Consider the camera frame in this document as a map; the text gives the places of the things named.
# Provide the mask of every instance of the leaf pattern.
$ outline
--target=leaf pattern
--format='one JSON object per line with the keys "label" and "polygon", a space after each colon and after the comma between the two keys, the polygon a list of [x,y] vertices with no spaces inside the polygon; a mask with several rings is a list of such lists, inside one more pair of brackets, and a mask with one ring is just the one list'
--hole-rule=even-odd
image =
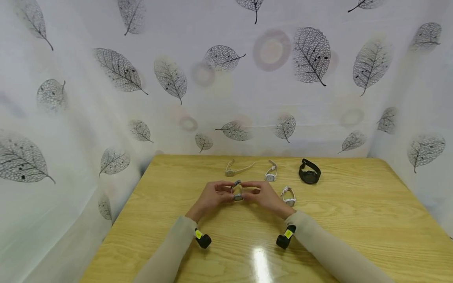
{"label": "leaf pattern", "polygon": [[330,45],[326,36],[314,28],[299,28],[294,36],[294,70],[301,82],[322,82],[329,68]]}
{"label": "leaf pattern", "polygon": [[121,91],[141,90],[140,76],[123,55],[104,48],[94,48],[93,54],[113,85]]}
{"label": "leaf pattern", "polygon": [[128,153],[113,147],[107,148],[101,158],[101,173],[116,174],[129,166],[130,156]]}
{"label": "leaf pattern", "polygon": [[339,153],[342,153],[346,150],[353,150],[358,148],[359,146],[362,146],[366,142],[366,139],[367,137],[362,134],[361,131],[353,131],[344,140],[342,151],[340,151]]}
{"label": "leaf pattern", "polygon": [[145,122],[140,120],[131,120],[127,126],[134,139],[139,141],[150,141],[153,143],[153,141],[150,140],[151,132]]}
{"label": "leaf pattern", "polygon": [[221,129],[215,130],[222,131],[225,136],[233,140],[245,141],[251,139],[250,133],[245,131],[244,128],[242,128],[242,123],[237,120],[226,123]]}
{"label": "leaf pattern", "polygon": [[432,162],[444,149],[445,139],[439,134],[421,134],[413,139],[407,150],[407,157],[414,167],[414,173],[417,173],[417,167]]}
{"label": "leaf pattern", "polygon": [[25,27],[28,28],[34,37],[47,41],[53,51],[53,46],[47,40],[43,12],[36,0],[13,0],[13,3],[15,13],[24,23]]}
{"label": "leaf pattern", "polygon": [[442,27],[438,23],[426,23],[419,27],[412,39],[410,49],[432,50],[439,45],[440,32]]}
{"label": "leaf pattern", "polygon": [[201,133],[195,135],[195,142],[197,143],[197,146],[200,148],[200,152],[208,150],[214,145],[210,137],[203,135]]}
{"label": "leaf pattern", "polygon": [[165,91],[179,98],[182,105],[182,97],[187,91],[187,78],[182,69],[169,57],[162,55],[154,60],[154,74]]}
{"label": "leaf pattern", "polygon": [[365,43],[357,54],[352,70],[354,82],[363,88],[362,95],[385,75],[391,62],[391,45],[379,38],[372,38]]}
{"label": "leaf pattern", "polygon": [[140,34],[143,32],[146,7],[143,0],[118,0],[121,17],[127,33]]}
{"label": "leaf pattern", "polygon": [[67,108],[67,93],[64,89],[66,81],[61,85],[57,80],[50,79],[42,83],[36,95],[38,108],[48,113],[58,113]]}
{"label": "leaf pattern", "polygon": [[255,11],[255,24],[258,21],[258,10],[263,4],[263,0],[236,0],[236,2],[242,7]]}
{"label": "leaf pattern", "polygon": [[97,208],[99,209],[100,214],[107,220],[112,220],[110,200],[106,195],[102,195],[98,202]]}
{"label": "leaf pattern", "polygon": [[281,139],[285,139],[289,143],[289,137],[296,129],[296,119],[292,115],[284,115],[279,117],[278,124],[274,128],[274,134]]}
{"label": "leaf pattern", "polygon": [[365,10],[375,9],[377,7],[381,7],[383,4],[385,4],[385,2],[387,2],[387,0],[359,0],[359,4],[350,9],[348,13],[352,12],[357,7]]}
{"label": "leaf pattern", "polygon": [[389,107],[384,110],[381,118],[379,119],[377,129],[388,134],[395,133],[395,116],[397,110],[394,107]]}
{"label": "leaf pattern", "polygon": [[41,150],[28,138],[0,129],[0,177],[16,182],[38,182],[49,177]]}
{"label": "leaf pattern", "polygon": [[236,68],[239,59],[244,56],[245,54],[243,56],[238,56],[237,53],[228,46],[216,45],[206,52],[203,61],[208,67],[216,71],[231,72]]}

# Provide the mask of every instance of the person's left hand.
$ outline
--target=person's left hand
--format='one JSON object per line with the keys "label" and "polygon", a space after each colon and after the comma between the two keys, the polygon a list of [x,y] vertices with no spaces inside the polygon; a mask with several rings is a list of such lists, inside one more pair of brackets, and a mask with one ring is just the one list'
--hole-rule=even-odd
{"label": "person's left hand", "polygon": [[233,202],[234,195],[231,193],[231,186],[234,186],[234,183],[230,181],[207,183],[198,200],[186,213],[186,217],[198,223],[203,216],[219,204]]}

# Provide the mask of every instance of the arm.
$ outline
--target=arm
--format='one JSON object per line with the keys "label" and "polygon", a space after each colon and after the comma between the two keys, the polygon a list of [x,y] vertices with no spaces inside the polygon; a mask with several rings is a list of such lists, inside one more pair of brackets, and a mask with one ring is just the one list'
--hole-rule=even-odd
{"label": "arm", "polygon": [[180,216],[164,242],[142,267],[134,283],[172,283],[178,273],[181,260],[193,240],[196,227],[195,221]]}
{"label": "arm", "polygon": [[393,280],[366,257],[335,238],[316,221],[297,211],[285,220],[295,225],[296,239],[315,256],[319,263],[338,281],[344,283],[392,283]]}
{"label": "arm", "polygon": [[179,265],[195,235],[200,219],[224,202],[233,201],[233,182],[217,181],[206,184],[197,202],[186,216],[180,216],[164,242],[139,271],[134,283],[172,283]]}
{"label": "arm", "polygon": [[296,239],[340,282],[393,282],[371,261],[321,228],[313,218],[286,205],[268,182],[243,182],[242,186],[257,188],[243,193],[244,200],[258,203],[285,219],[287,225],[295,225]]}

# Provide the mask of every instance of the black smartwatch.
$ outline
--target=black smartwatch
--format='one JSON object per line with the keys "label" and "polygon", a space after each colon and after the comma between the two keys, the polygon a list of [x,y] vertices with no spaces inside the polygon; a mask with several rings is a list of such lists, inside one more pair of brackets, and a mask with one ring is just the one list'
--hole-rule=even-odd
{"label": "black smartwatch", "polygon": [[[302,171],[305,166],[308,165],[314,171]],[[312,162],[306,160],[305,158],[302,159],[302,165],[299,167],[299,176],[302,181],[306,182],[307,184],[314,184],[317,183],[319,177],[321,176],[321,170]]]}

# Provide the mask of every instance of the yellow label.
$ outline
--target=yellow label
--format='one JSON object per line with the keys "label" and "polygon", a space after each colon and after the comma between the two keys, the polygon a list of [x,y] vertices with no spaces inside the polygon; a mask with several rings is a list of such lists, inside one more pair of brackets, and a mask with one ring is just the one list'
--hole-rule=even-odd
{"label": "yellow label", "polygon": [[198,239],[201,239],[201,236],[203,236],[203,233],[200,232],[200,230],[196,230],[196,231],[195,231],[195,236],[196,236]]}
{"label": "yellow label", "polygon": [[291,238],[291,236],[293,235],[293,232],[291,232],[291,230],[286,230],[286,232],[284,233],[285,237],[286,238]]}

